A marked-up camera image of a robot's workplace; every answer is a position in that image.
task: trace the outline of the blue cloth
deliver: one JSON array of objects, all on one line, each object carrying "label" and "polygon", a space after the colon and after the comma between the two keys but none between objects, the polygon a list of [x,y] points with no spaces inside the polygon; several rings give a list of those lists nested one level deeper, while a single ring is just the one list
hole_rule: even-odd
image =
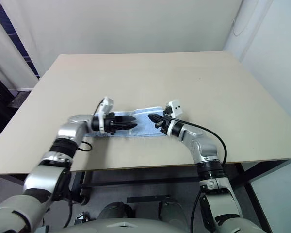
[{"label": "blue cloth", "polygon": [[136,120],[134,121],[138,125],[130,130],[118,130],[114,135],[110,135],[109,133],[101,134],[100,132],[88,133],[87,137],[154,137],[154,136],[165,136],[165,134],[160,132],[160,129],[156,129],[154,127],[154,123],[147,116],[150,113],[156,113],[158,115],[163,116],[162,107],[151,107],[151,108],[143,108],[136,109],[131,112],[115,112],[116,116],[124,116],[129,115]]}]

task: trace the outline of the white wall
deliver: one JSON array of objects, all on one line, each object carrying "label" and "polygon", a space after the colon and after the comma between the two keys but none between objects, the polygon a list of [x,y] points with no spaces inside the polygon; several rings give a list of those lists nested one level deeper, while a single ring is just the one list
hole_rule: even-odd
[{"label": "white wall", "polygon": [[243,0],[224,46],[242,61],[273,0]]},{"label": "white wall", "polygon": [[33,88],[38,82],[1,24],[0,80],[8,89]]},{"label": "white wall", "polygon": [[[244,38],[230,35],[225,49],[243,54],[242,64],[291,115],[291,0],[273,0],[265,13],[247,48],[239,46]],[[291,164],[252,186],[273,233],[291,232]]]},{"label": "white wall", "polygon": [[241,0],[0,0],[38,73],[60,54],[222,50]]}]

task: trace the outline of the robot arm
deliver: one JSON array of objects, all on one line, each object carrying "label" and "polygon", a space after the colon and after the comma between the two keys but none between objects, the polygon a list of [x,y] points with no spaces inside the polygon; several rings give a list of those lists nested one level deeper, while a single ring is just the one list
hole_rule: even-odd
[{"label": "robot arm", "polygon": [[200,177],[200,189],[204,193],[200,206],[206,229],[223,233],[264,232],[242,218],[242,210],[225,176],[213,140],[208,138],[203,130],[171,119],[182,113],[179,109],[179,101],[174,100],[168,103],[164,116],[148,116],[156,128],[161,127],[162,133],[177,137],[190,150]]},{"label": "robot arm", "polygon": [[34,232],[48,207],[67,196],[73,157],[86,133],[114,134],[137,125],[131,122],[135,120],[131,116],[109,113],[112,106],[113,100],[106,97],[98,116],[76,115],[61,126],[49,152],[27,176],[23,194],[0,204],[0,233]]}]

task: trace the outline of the table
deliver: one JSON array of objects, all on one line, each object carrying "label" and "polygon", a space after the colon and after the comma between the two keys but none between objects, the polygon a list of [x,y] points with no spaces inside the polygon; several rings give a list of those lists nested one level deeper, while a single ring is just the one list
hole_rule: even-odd
[{"label": "table", "polygon": [[[29,173],[59,127],[91,114],[104,96],[114,111],[179,99],[183,118],[219,134],[228,163],[291,158],[291,118],[227,52],[60,55],[0,135],[0,174]],[[193,163],[176,139],[87,138],[72,171]],[[223,149],[218,143],[222,159]]]}]

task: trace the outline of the black cable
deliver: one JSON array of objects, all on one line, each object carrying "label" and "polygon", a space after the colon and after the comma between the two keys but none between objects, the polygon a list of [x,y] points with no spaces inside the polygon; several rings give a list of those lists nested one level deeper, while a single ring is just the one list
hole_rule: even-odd
[{"label": "black cable", "polygon": [[63,228],[66,228],[71,220],[71,217],[72,217],[72,196],[71,196],[71,191],[69,190],[68,191],[68,205],[69,205],[69,217],[68,217],[68,220],[66,222],[66,224],[64,225]]},{"label": "black cable", "polygon": [[[221,144],[223,146],[223,149],[224,149],[224,158],[223,158],[223,162],[221,164],[222,164],[222,167],[225,165],[226,159],[227,159],[227,149],[226,149],[226,145],[225,145],[224,141],[222,140],[222,138],[220,138],[219,135],[217,135],[215,132],[211,131],[210,129],[207,129],[207,128],[205,128],[203,126],[200,126],[200,125],[196,125],[196,124],[193,124],[193,123],[190,123],[190,122],[187,122],[187,121],[184,121],[184,120],[179,120],[179,119],[176,119],[176,118],[172,118],[172,117],[170,117],[170,119],[174,120],[174,121],[177,121],[179,123],[182,123],[182,124],[187,124],[187,125],[192,125],[194,127],[198,127],[198,128],[200,128],[202,130],[205,130],[205,131],[211,133],[216,138],[218,138],[218,140],[221,142]],[[190,223],[190,232],[191,233],[193,233],[194,215],[195,215],[196,206],[197,206],[197,203],[198,203],[198,200],[199,200],[199,197],[200,197],[201,193],[202,193],[202,191],[199,190],[199,192],[198,192],[198,194],[196,196],[194,205],[193,205],[192,214],[191,214],[191,223]]]},{"label": "black cable", "polygon": [[90,147],[90,149],[85,150],[85,149],[82,149],[82,148],[78,147],[78,150],[80,150],[80,151],[91,151],[93,149],[93,146],[90,143],[84,142],[84,141],[82,141],[82,143],[87,144]]},{"label": "black cable", "polygon": [[191,223],[190,223],[190,232],[191,233],[193,233],[194,215],[195,215],[196,206],[197,206],[197,203],[198,203],[198,200],[199,200],[201,193],[202,193],[202,190],[199,190],[199,192],[196,196],[194,205],[193,205],[193,209],[192,209],[192,213],[191,213]]},{"label": "black cable", "polygon": [[221,164],[222,164],[222,166],[225,165],[226,159],[227,159],[227,149],[226,149],[226,145],[225,145],[224,141],[220,138],[219,135],[217,135],[215,132],[211,131],[210,129],[207,129],[207,128],[205,128],[203,126],[200,126],[200,125],[196,125],[196,124],[193,124],[193,123],[190,123],[190,122],[187,122],[187,121],[184,121],[184,120],[179,120],[179,119],[176,119],[176,118],[172,118],[172,117],[170,117],[170,119],[174,120],[174,121],[177,121],[177,122],[180,122],[182,124],[187,124],[187,125],[192,125],[192,126],[198,127],[198,128],[200,128],[202,130],[205,130],[205,131],[211,133],[216,138],[218,138],[218,140],[221,142],[221,144],[223,146],[223,149],[224,149],[224,158],[223,158],[223,162]]}]

